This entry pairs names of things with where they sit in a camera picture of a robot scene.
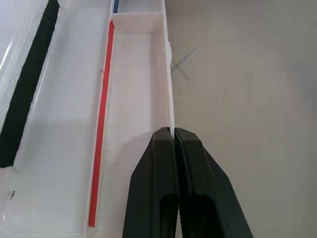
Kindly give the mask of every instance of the white compartment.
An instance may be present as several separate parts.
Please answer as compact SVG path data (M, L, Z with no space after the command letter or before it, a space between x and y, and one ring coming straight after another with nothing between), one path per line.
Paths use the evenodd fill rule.
M163 0L117 0L118 13L162 12Z
M86 237L111 1L60 9L15 159L0 237Z
M129 183L152 134L174 127L162 13L114 14L97 237L122 237Z

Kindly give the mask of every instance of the black rubber strip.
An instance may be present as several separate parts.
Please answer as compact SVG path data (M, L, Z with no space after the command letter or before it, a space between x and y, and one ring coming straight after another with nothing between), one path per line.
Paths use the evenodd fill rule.
M0 134L0 168L12 166L55 28L59 5L49 0L16 84Z

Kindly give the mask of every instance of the blue tape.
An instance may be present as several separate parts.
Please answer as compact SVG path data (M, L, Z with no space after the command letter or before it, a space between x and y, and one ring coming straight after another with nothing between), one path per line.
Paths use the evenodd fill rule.
M118 13L119 0L114 0L113 13Z

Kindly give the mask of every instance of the beige table surface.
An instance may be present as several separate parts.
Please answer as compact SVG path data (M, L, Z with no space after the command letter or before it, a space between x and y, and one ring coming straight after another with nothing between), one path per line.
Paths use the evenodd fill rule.
M317 1L166 0L175 123L255 238L317 237Z

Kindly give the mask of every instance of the red tape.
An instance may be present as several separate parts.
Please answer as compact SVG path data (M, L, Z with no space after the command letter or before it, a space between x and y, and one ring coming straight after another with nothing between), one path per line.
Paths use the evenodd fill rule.
M97 127L97 141L96 141L95 163L94 163L94 172L93 172L93 184L91 189L89 220L88 220L88 225L90 227L95 227L95 223L96 223L101 154L102 154L102 147L103 147L104 123L105 123L105 116L106 116L106 101L107 101L107 92L108 92L108 83L109 83L113 35L114 35L114 24L113 24L113 21L111 21L109 25L108 43L107 43L107 52L106 52L106 66L105 66L105 74L103 79L103 90L101 95L98 127Z

